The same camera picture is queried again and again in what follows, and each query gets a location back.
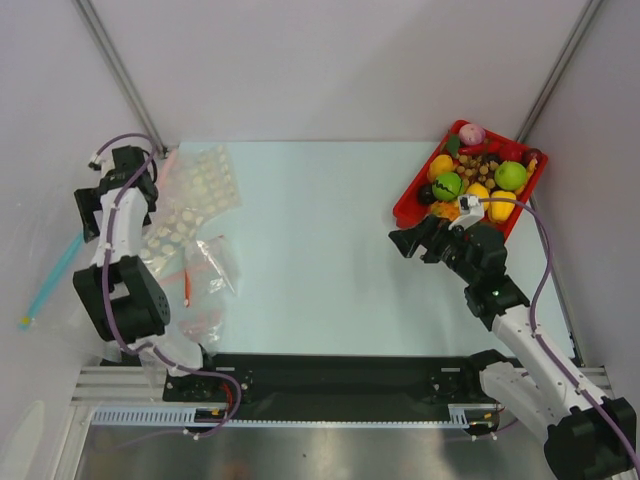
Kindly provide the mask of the toy pineapple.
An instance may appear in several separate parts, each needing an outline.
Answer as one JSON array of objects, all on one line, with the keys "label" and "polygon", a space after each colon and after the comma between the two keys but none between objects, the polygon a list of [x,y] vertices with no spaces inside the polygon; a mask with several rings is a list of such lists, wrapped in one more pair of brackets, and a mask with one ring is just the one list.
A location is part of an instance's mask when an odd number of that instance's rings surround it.
[{"label": "toy pineapple", "polygon": [[454,200],[451,202],[434,202],[430,205],[430,214],[453,222],[460,216],[458,201]]}]

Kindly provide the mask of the green toy watermelon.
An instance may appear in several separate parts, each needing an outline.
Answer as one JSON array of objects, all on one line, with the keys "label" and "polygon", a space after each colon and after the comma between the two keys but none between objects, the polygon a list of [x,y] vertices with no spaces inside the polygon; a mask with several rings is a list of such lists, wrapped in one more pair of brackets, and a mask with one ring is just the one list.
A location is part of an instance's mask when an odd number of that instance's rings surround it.
[{"label": "green toy watermelon", "polygon": [[463,187],[462,179],[456,172],[447,172],[434,180],[432,192],[438,201],[450,202],[461,194]]}]

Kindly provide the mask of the clear blue-zipper bag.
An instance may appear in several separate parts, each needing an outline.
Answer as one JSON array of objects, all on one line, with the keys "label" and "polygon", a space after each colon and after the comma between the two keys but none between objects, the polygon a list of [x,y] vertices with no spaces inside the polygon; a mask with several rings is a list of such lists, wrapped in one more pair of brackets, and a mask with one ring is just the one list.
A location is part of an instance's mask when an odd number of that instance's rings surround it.
[{"label": "clear blue-zipper bag", "polygon": [[63,276],[74,263],[83,244],[83,234],[79,233],[73,238],[71,243],[56,261],[30,302],[26,310],[26,314],[18,322],[17,326],[21,331],[27,331],[34,325],[36,318],[54,294]]}]

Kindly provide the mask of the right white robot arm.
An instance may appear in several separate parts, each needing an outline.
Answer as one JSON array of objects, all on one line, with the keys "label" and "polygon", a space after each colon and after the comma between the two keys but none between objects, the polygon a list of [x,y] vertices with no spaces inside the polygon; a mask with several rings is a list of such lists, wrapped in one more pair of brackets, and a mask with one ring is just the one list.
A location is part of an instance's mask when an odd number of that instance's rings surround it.
[{"label": "right white robot arm", "polygon": [[532,301],[506,272],[500,231],[429,215],[388,237],[403,257],[421,250],[424,263],[443,263],[458,275],[471,313],[520,362],[516,369],[494,351],[474,355],[485,364],[461,376],[469,399],[505,406],[542,444],[558,479],[606,479],[639,468],[634,408],[607,396],[548,338]]}]

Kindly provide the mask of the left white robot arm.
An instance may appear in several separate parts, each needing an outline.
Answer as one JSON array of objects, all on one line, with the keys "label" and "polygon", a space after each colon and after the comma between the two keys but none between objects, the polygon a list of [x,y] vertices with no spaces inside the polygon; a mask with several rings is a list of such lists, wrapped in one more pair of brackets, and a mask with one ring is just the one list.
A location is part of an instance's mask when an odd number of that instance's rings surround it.
[{"label": "left white robot arm", "polygon": [[147,354],[199,400],[214,397],[219,374],[204,347],[171,323],[169,300],[141,258],[143,228],[151,224],[159,191],[149,172],[153,157],[138,146],[116,148],[93,166],[97,186],[78,189],[83,239],[97,242],[88,267],[73,274],[75,291],[98,336],[129,356]]}]

